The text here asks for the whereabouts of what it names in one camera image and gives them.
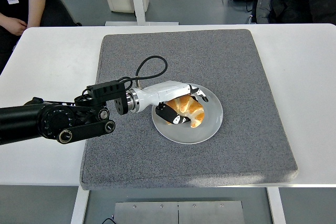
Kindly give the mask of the person's right hand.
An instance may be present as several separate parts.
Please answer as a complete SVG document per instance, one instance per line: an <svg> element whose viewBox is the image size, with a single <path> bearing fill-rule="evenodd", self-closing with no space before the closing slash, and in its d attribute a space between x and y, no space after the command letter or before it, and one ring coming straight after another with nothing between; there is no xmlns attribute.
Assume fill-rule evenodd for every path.
<svg viewBox="0 0 336 224"><path fill-rule="evenodd" d="M15 36L22 35L27 28L26 22L17 18L5 16L2 13L0 13L0 24L3 28Z"/></svg>

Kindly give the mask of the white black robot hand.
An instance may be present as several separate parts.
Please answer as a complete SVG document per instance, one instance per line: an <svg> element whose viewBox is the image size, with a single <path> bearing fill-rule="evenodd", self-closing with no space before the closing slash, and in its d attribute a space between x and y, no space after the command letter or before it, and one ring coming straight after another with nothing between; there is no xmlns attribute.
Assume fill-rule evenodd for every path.
<svg viewBox="0 0 336 224"><path fill-rule="evenodd" d="M191 128L201 125L205 117L203 106L197 101L199 96L208 102L206 94L188 83L166 81L144 89L134 88L128 92L132 105L131 112L141 112L154 105L156 114L168 124L191 123Z"/></svg>

